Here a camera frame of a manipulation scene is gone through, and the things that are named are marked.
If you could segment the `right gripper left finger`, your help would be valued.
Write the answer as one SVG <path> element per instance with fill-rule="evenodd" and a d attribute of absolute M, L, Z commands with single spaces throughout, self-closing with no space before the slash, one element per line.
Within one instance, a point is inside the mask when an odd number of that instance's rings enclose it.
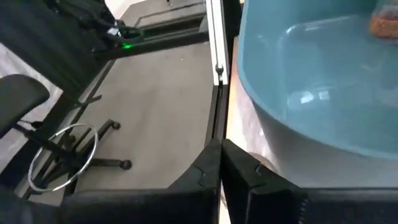
<path fill-rule="evenodd" d="M 217 224 L 221 143 L 212 139 L 165 189 L 90 190 L 67 197 L 61 224 Z"/>

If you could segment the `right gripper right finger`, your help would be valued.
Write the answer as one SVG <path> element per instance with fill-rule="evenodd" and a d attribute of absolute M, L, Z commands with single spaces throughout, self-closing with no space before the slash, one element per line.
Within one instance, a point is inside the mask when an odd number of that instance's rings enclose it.
<path fill-rule="evenodd" d="M 398 224 L 398 188 L 303 188 L 229 139 L 221 147 L 231 224 Z"/>

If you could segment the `blue plastic bin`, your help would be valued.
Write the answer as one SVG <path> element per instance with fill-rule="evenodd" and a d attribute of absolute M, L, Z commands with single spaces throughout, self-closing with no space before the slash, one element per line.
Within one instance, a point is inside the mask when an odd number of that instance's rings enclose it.
<path fill-rule="evenodd" d="M 239 78 L 277 173 L 301 187 L 398 187 L 398 40 L 383 0 L 244 0 Z"/>

